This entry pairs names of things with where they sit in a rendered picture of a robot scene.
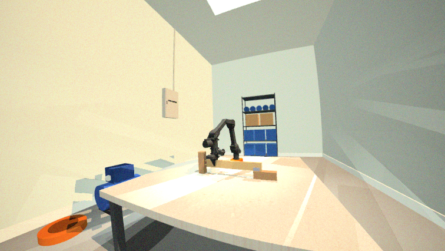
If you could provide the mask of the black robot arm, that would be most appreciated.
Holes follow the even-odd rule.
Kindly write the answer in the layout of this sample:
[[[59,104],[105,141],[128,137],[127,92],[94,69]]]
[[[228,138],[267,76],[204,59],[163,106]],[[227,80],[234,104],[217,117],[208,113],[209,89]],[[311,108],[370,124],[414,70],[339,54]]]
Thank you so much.
[[[225,125],[227,125],[229,132],[230,132],[230,138],[231,138],[230,150],[231,150],[231,153],[233,153],[233,155],[234,155],[233,160],[239,160],[240,159],[239,154],[241,154],[241,150],[240,150],[239,145],[237,144],[236,138],[235,138],[235,131],[234,131],[235,121],[234,120],[222,119],[221,122],[219,123],[219,125],[217,125],[217,127],[215,129],[213,129],[209,132],[207,139],[204,139],[204,141],[202,142],[202,146],[204,148],[218,147],[218,140],[219,140],[218,136],[220,135],[220,131],[223,129],[223,127]],[[224,156],[225,150],[224,149],[220,150],[219,148],[217,148],[215,151],[215,154]]]

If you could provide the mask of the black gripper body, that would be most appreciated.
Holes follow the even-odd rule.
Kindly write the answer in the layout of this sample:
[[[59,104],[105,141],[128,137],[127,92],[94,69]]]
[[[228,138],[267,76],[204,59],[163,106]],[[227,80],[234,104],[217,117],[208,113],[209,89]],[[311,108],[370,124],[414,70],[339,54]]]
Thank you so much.
[[[211,147],[211,148],[210,148],[211,153],[210,153],[210,155],[207,155],[207,156],[206,156],[206,159],[213,160],[213,159],[215,159],[216,157],[218,157],[219,154],[215,154],[215,151],[216,151],[217,148],[218,148],[218,147]]]

